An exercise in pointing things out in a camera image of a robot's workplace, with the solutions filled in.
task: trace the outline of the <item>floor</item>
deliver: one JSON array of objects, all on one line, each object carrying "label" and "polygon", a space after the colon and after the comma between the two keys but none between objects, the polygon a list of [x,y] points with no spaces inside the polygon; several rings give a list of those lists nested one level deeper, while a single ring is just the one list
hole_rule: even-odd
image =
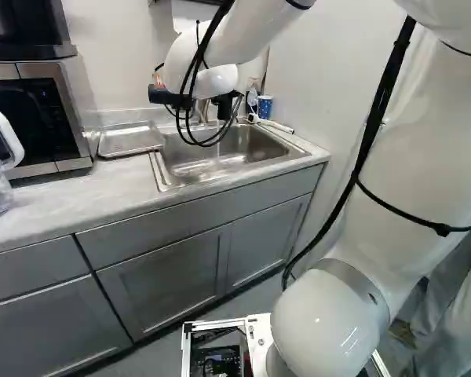
[{"label": "floor", "polygon": [[[266,313],[280,294],[280,274],[243,292],[233,300],[218,306],[202,315],[199,319],[217,320],[244,317],[250,313]],[[403,308],[403,316],[411,315],[422,295],[416,291]],[[136,350],[128,357],[94,372],[90,377],[179,377],[181,375],[180,329]],[[379,352],[393,377],[407,363],[411,351],[401,343],[386,336],[379,347]]]}]

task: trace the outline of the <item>stainless steel sink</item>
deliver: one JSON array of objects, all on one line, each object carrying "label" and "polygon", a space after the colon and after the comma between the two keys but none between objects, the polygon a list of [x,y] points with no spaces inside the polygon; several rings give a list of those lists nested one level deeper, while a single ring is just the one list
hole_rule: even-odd
[{"label": "stainless steel sink", "polygon": [[[161,127],[163,149],[150,154],[160,191],[199,182],[226,178],[256,167],[271,165],[308,153],[263,127],[250,124],[231,126],[223,140],[209,148],[187,145],[176,127]],[[218,131],[217,126],[196,126],[197,140],[206,140]]]}]

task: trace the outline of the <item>gray countertop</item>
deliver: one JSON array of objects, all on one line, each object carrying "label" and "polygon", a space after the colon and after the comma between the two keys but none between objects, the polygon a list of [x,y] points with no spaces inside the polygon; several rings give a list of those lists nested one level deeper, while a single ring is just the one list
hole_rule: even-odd
[{"label": "gray countertop", "polygon": [[148,155],[99,160],[87,175],[15,188],[13,207],[0,217],[0,252],[213,195],[330,159],[330,154],[316,145],[269,130],[311,155],[259,167],[208,185],[189,185],[168,192],[158,190]]}]

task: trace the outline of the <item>stainless steel microwave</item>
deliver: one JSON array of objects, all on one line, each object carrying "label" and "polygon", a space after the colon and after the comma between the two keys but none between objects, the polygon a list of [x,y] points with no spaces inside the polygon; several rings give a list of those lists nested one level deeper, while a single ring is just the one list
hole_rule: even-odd
[{"label": "stainless steel microwave", "polygon": [[[93,165],[99,124],[84,72],[80,57],[0,64],[0,112],[25,151],[8,179]],[[0,158],[7,153],[0,141]]]}]

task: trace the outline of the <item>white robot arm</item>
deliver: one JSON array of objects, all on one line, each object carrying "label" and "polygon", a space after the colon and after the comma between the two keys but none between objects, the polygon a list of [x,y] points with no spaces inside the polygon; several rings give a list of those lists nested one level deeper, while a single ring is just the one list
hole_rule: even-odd
[{"label": "white robot arm", "polygon": [[[237,0],[217,27],[204,53],[209,69],[199,72],[193,97],[216,97],[235,89],[239,81],[237,64],[258,57],[289,24],[316,0]],[[182,33],[167,54],[162,80],[171,93],[180,93],[185,72],[210,22]]]},{"label": "white robot arm", "polygon": [[[277,302],[270,377],[357,375],[412,287],[465,235],[438,235],[377,199],[424,221],[471,225],[471,0],[395,1],[440,42],[372,148],[340,239]],[[234,64],[255,58],[313,3],[235,0],[204,54],[210,69],[198,74],[194,97],[231,91]],[[180,93],[196,50],[195,30],[174,43],[164,67],[169,91]]]}]

